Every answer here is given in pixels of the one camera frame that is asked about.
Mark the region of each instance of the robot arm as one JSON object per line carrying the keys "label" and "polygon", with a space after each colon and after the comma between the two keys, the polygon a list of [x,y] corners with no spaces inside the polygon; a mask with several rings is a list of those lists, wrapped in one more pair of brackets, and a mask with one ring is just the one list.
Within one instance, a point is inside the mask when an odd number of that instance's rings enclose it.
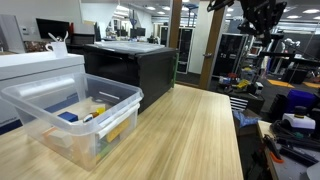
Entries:
{"label": "robot arm", "polygon": [[[231,6],[234,0],[210,0],[207,11],[218,10]],[[240,0],[243,10],[243,22],[238,26],[242,32],[261,39],[262,45],[271,42],[270,30],[279,23],[286,2],[276,3],[276,0]]]}

